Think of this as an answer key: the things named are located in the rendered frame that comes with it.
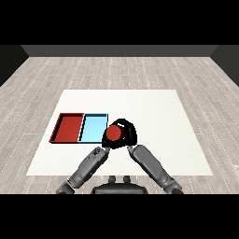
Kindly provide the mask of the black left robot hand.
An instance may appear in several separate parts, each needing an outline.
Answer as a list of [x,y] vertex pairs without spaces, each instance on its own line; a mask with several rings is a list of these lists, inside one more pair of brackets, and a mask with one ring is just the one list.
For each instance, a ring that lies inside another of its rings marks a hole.
[[112,149],[116,149],[116,148],[121,148],[125,146],[123,137],[124,137],[124,133],[123,130],[121,129],[121,138],[117,141],[110,141],[107,137],[106,137],[106,130],[104,132],[103,135],[103,139],[102,139],[102,146],[104,148],[112,148]]

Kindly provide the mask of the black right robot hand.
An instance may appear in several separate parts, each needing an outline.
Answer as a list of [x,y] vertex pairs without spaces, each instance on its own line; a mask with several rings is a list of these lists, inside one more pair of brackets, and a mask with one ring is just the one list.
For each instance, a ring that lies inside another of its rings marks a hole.
[[120,127],[122,135],[116,141],[111,143],[111,148],[121,148],[126,146],[135,146],[137,143],[137,133],[134,125],[126,119],[117,119],[113,125]]

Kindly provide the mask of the red can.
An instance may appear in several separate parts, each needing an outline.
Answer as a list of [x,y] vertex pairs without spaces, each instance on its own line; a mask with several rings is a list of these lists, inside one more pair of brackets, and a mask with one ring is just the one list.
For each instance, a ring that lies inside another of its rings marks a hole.
[[117,141],[121,138],[121,128],[118,125],[110,125],[106,130],[106,137],[110,141]]

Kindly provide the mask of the light blue shallow open box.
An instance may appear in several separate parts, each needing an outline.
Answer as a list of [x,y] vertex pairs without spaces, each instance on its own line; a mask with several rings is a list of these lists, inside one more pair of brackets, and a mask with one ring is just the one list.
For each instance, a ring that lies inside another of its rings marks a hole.
[[106,113],[86,113],[80,126],[78,142],[80,144],[100,144],[107,128]]

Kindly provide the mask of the red shallow open box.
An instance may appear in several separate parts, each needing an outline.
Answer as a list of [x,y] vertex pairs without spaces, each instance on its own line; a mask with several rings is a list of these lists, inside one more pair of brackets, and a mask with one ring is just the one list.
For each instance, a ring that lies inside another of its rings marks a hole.
[[49,142],[51,144],[77,144],[83,113],[61,113]]

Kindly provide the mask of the dark grey robot body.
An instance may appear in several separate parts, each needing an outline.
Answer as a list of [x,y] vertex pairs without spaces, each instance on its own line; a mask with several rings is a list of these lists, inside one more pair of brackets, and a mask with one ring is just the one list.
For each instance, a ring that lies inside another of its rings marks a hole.
[[94,187],[91,194],[148,194],[148,191],[145,187],[133,184],[129,176],[124,176],[122,183],[117,183],[116,177],[110,176],[106,184]]

